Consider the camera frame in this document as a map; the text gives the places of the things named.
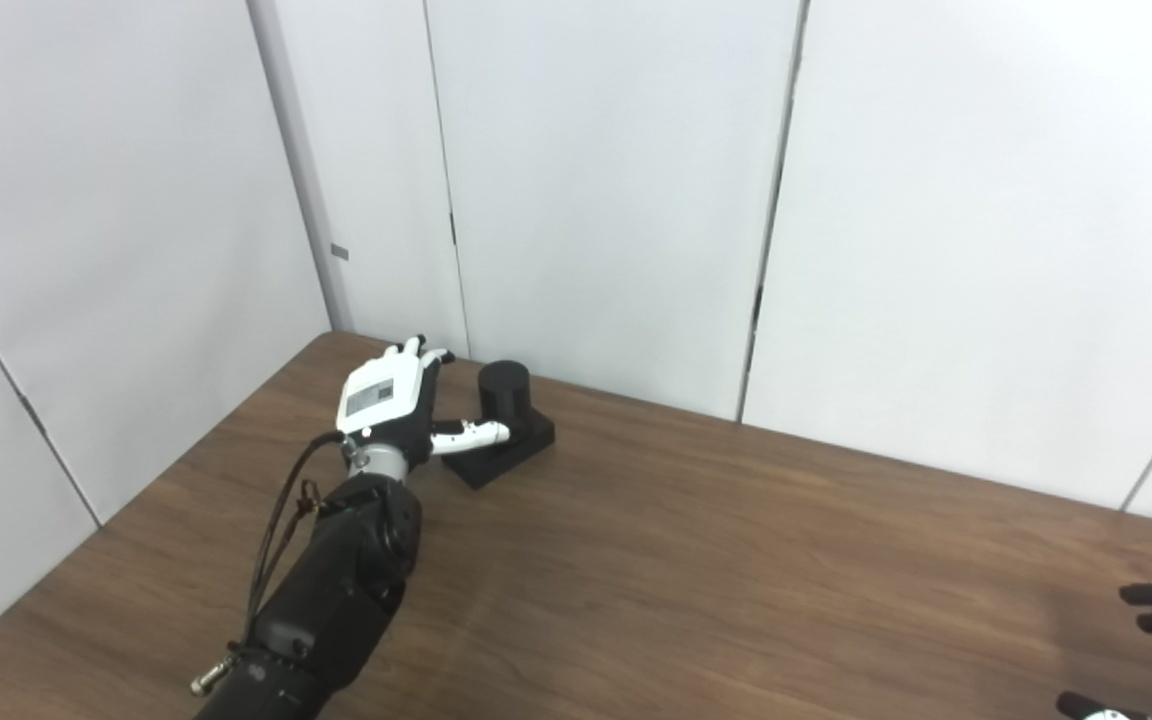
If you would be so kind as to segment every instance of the label on robot hand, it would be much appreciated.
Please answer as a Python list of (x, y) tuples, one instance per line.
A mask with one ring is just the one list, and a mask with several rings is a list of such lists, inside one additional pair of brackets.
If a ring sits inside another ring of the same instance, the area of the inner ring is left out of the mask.
[(372, 386), (359, 389), (344, 401), (346, 418), (361, 410), (366, 410), (367, 407), (379, 406), (381, 402), (392, 400), (393, 397), (394, 381), (392, 379), (372, 384)]

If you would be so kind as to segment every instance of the metal connector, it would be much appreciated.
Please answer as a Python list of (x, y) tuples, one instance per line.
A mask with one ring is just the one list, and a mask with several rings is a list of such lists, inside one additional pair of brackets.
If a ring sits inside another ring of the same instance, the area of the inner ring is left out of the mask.
[(206, 697), (211, 694), (211, 688), (217, 687), (220, 680), (223, 680), (225, 675), (229, 674), (229, 670), (234, 669), (234, 655), (228, 655), (220, 662), (212, 665), (211, 670), (198, 675), (197, 679), (189, 682), (189, 692), (194, 694), (195, 697)]

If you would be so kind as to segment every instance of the robot finger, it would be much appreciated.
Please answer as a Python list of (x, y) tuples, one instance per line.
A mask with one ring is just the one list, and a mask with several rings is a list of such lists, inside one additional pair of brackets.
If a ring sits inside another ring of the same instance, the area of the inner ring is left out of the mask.
[(1070, 692), (1060, 694), (1056, 698), (1056, 711), (1070, 720), (1152, 720), (1152, 717), (1144, 712), (1107, 707), (1105, 703)]
[(434, 363), (449, 365), (454, 361), (456, 361), (456, 355), (452, 355), (452, 350), (445, 350), (442, 347), (439, 347), (438, 350), (430, 350), (424, 356), (420, 356), (420, 365), (424, 367), (429, 367)]
[(425, 336), (419, 334), (416, 338), (408, 338), (403, 343), (403, 355), (420, 355), (420, 346), (425, 344)]

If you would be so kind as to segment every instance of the black base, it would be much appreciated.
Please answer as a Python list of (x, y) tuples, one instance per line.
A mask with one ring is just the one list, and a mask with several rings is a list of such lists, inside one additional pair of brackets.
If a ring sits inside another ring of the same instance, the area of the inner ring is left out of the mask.
[(522, 461), (544, 448), (554, 445), (554, 423), (536, 410), (529, 415), (531, 432), (517, 442), (484, 447), (480, 450), (458, 452), (444, 455), (444, 464), (460, 475), (471, 488), (483, 488), (485, 484), (517, 468)]

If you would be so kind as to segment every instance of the white robotic hand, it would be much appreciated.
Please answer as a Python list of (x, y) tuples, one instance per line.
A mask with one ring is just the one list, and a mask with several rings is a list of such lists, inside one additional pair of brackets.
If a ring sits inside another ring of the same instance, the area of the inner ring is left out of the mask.
[(507, 442), (509, 429), (498, 420), (433, 419), (439, 369), (452, 351), (422, 351), (425, 336), (394, 344), (349, 374), (340, 395), (338, 429), (356, 446), (387, 445), (410, 467), (431, 455)]

